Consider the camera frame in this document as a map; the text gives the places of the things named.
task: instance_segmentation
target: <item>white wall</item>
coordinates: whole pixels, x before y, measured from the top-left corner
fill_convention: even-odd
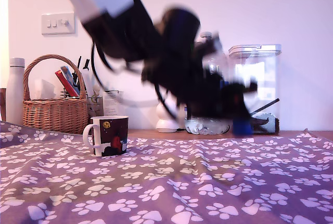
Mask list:
[[[225,49],[239,44],[282,44],[280,57],[281,129],[333,130],[333,0],[142,0],[154,20],[166,6],[192,8],[203,31],[219,31]],[[41,14],[71,11],[68,0],[9,0],[9,54],[26,63],[56,53],[77,62],[88,58],[91,40],[78,24],[75,36],[41,35]],[[54,72],[61,65],[45,61],[30,76],[57,85]],[[110,75],[98,64],[104,81],[124,91],[126,98],[155,99],[150,86],[124,73]],[[155,108],[127,109],[131,128],[154,128]]]

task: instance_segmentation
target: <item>wall switch plate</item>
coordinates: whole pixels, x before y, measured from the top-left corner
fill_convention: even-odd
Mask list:
[[[42,34],[74,34],[75,14],[68,12],[64,14],[42,15]]]

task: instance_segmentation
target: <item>purple blanket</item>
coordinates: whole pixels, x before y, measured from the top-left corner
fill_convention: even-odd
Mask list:
[[[82,136],[1,122],[0,144],[1,223],[333,222],[333,143],[309,134],[131,138],[95,157]]]

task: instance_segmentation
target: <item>mug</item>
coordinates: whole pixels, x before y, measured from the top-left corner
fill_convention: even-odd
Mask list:
[[[96,116],[91,118],[93,124],[83,130],[83,143],[94,149],[96,156],[121,155],[126,152],[129,131],[128,116]],[[93,128],[93,144],[88,140]]]

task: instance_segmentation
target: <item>bottle cap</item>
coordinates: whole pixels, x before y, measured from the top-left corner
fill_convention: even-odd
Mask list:
[[[10,67],[23,67],[24,68],[24,59],[22,58],[10,58],[9,59]]]

